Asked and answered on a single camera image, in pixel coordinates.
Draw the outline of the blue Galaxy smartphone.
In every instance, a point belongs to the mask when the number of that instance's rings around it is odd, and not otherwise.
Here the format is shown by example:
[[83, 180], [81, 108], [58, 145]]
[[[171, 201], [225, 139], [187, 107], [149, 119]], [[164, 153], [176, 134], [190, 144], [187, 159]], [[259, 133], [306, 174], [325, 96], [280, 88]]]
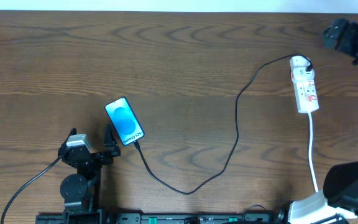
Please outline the blue Galaxy smartphone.
[[145, 136], [144, 130], [126, 97], [121, 97], [107, 104], [104, 108], [124, 146]]

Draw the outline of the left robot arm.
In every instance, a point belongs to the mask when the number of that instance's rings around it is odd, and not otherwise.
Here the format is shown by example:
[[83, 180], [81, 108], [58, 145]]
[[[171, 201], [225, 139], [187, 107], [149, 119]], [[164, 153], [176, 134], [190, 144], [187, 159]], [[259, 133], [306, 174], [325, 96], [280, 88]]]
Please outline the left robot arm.
[[76, 169], [60, 185], [64, 199], [63, 223], [113, 223], [114, 217], [99, 206], [101, 190], [101, 169], [111, 165], [121, 150], [113, 136], [111, 125], [106, 126], [103, 152], [90, 151], [91, 146], [85, 134], [78, 134], [73, 128], [58, 150], [58, 157]]

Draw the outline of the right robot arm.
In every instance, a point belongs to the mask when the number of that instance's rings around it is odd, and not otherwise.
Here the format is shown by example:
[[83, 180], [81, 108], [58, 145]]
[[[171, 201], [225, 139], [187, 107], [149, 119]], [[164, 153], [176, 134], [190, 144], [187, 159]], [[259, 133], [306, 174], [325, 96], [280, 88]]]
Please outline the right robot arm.
[[[327, 48], [350, 56], [358, 65], [358, 23], [335, 20], [323, 33]], [[288, 203], [275, 223], [349, 223], [358, 219], [358, 156], [332, 166], [321, 189]]]

